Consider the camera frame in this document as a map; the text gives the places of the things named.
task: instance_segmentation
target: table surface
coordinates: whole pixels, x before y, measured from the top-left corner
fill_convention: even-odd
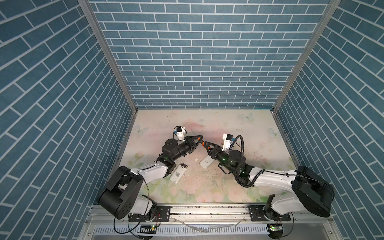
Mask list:
[[[140,168],[153,163],[177,125],[185,127],[190,136],[203,135],[205,141],[220,145],[223,133],[240,134],[247,164],[270,170],[295,169],[271,112],[238,109],[139,110],[120,166]],[[181,162],[188,165],[183,177],[177,184],[169,180],[171,175],[149,183],[151,199],[158,203],[244,203],[265,202],[270,194],[281,193],[271,187],[241,187],[232,174],[225,175],[218,168],[217,162],[204,169],[199,163],[206,156],[206,150],[198,147],[179,158],[176,167]],[[147,195],[145,186],[141,194]]]

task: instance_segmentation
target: metal panel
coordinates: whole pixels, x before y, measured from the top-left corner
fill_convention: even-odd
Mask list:
[[[109,48],[107,44],[107,40],[105,39],[105,36],[103,32],[101,31],[100,25],[96,19],[95,13],[92,10],[92,7],[88,0],[78,0],[81,9],[84,12],[85,17],[88,20],[89,25],[92,28],[93,33],[95,34],[95,37],[101,47],[101,50],[104,52],[104,55],[109,63],[109,66],[111,67],[117,82],[119,83],[122,92],[124,93],[124,96],[126,97],[129,105],[132,108],[132,111],[136,113],[137,107],[135,105],[135,102],[133,101],[131,94],[128,91],[127,85],[125,84],[125,81],[121,75],[121,72],[119,70],[119,67],[115,61],[115,58],[112,55],[111,49]]]
[[[222,227],[217,228],[217,225],[212,228],[212,225],[208,224],[192,224],[193,227],[202,228],[207,231],[207,233],[200,232],[194,230],[192,228],[186,227],[183,224],[178,225],[169,225],[162,224],[157,228],[156,236],[157,237],[175,237],[175,236],[200,236],[200,235],[255,235],[255,234],[269,234],[266,224],[243,224],[232,227]],[[117,231],[126,232],[128,231],[128,227],[117,227]],[[136,228],[133,230],[135,235],[138,234],[138,231],[142,231],[140,228]],[[93,232],[93,235],[119,235],[113,229],[113,226],[108,225],[100,225],[96,226]],[[141,233],[142,236],[153,236],[153,234]]]
[[[167,228],[179,228],[180,227],[180,222],[177,220],[189,224],[192,226],[197,226],[201,227],[202,225],[227,225],[227,224],[237,224],[240,220],[242,220],[237,226],[238,227],[247,227],[253,224],[268,224],[271,223],[269,221],[267,222],[251,222],[250,220],[250,215],[249,211],[247,208],[248,204],[240,204],[240,203],[232,203],[232,204],[164,204],[164,205],[170,205],[171,208],[171,213],[170,213],[170,222],[167,223],[162,223],[162,226],[167,227]],[[90,240],[92,239],[94,235],[94,229],[96,228],[104,228],[105,233],[109,234],[104,234],[103,236],[115,236],[115,233],[113,231],[112,223],[113,223],[114,217],[109,214],[105,209],[103,209],[100,205],[93,205],[92,209],[90,211],[90,214],[88,216],[88,219],[85,223],[85,226],[83,228],[83,232],[80,235],[79,239],[86,239]],[[333,233],[330,234],[331,240],[339,240],[341,238],[338,238],[338,235],[335,234],[337,229],[335,230],[334,228],[331,229],[330,226],[334,224],[333,219],[331,218],[322,218],[319,216],[315,216],[309,212],[298,212],[294,213],[294,218],[292,221],[295,222],[295,229],[297,231],[298,226],[300,225],[317,225],[318,228],[321,228],[321,232],[324,232],[323,224],[327,224],[327,231],[330,232],[332,231]],[[282,223],[284,225],[288,224],[287,229],[290,229],[290,225],[292,221],[285,222],[283,221]],[[127,221],[126,220],[117,220],[116,221],[116,228],[120,231],[124,231],[124,229],[127,228]],[[220,235],[226,236],[228,233],[222,232]],[[133,237],[129,234],[122,235],[124,237]]]
[[[285,96],[288,94],[289,89],[292,87],[293,83],[296,81],[296,78],[299,75],[301,69],[303,68],[304,63],[307,61],[307,58],[311,54],[313,48],[315,47],[325,27],[327,26],[329,20],[331,19],[333,13],[336,11],[336,8],[339,6],[340,1],[341,0],[329,1],[327,7],[323,12],[323,15],[320,18],[319,23],[316,25],[311,35],[311,38],[309,39],[307,45],[305,46],[303,53],[300,55],[299,60],[297,61],[296,65],[293,67],[292,72],[287,79],[287,83],[284,85],[279,97],[277,98],[275,104],[273,105],[273,108],[272,108],[273,111],[276,111],[277,109],[279,109]]]
[[[137,116],[137,112],[134,112],[131,116],[131,119],[129,120],[127,131],[125,132],[124,139],[123,139],[123,141],[120,145],[120,148],[119,148],[119,152],[116,155],[116,159],[113,162],[113,165],[111,167],[111,171],[108,175],[108,179],[112,176],[112,174],[118,169],[118,167],[120,165],[122,155],[124,154],[124,150],[125,150],[127,143],[128,143],[129,135],[131,134],[133,125],[135,124],[136,116]]]
[[[273,119],[275,120],[275,123],[277,125],[277,128],[279,129],[280,135],[283,138],[283,141],[285,143],[285,146],[287,147],[287,150],[289,154],[291,155],[292,161],[296,168],[300,166],[299,158],[297,157],[295,151],[293,150],[293,147],[288,139],[287,134],[285,133],[285,130],[283,128],[283,125],[281,124],[281,121],[279,120],[279,117],[275,112],[272,112]]]

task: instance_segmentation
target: brick wallpaper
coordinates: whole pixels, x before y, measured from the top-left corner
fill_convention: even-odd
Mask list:
[[[271,109],[329,0],[91,0],[138,108]]]
[[[130,115],[77,0],[0,1],[0,239],[78,237]]]
[[[384,239],[384,1],[342,0],[278,116],[336,189],[344,239]]]

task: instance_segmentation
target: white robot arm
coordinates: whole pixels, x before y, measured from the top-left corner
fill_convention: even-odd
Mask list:
[[[239,138],[241,152],[232,150]],[[333,187],[311,169],[299,166],[297,170],[275,171],[251,166],[245,163],[244,142],[241,135],[233,138],[230,134],[224,134],[223,140],[223,147],[207,141],[203,146],[211,158],[218,160],[218,167],[225,174],[232,173],[236,182],[242,187],[267,186],[288,192],[285,195],[269,196],[264,207],[269,219],[276,220],[288,212],[303,210],[321,217],[329,217],[334,199]]]
[[[183,139],[168,139],[162,147],[162,154],[149,166],[139,169],[119,167],[100,190],[99,204],[117,219],[122,219],[128,213],[148,214],[152,219],[157,204],[146,196],[138,197],[142,185],[171,174],[175,160],[192,153],[203,142],[202,135],[184,137],[181,134],[180,137]]]

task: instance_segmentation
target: enclosure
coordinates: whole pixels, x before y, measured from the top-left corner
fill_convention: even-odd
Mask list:
[[[242,135],[257,167],[309,167],[335,189],[336,239],[384,239],[383,113],[382,0],[0,0],[0,239],[83,239],[111,174],[177,125]],[[204,151],[152,198],[276,192],[202,168]]]

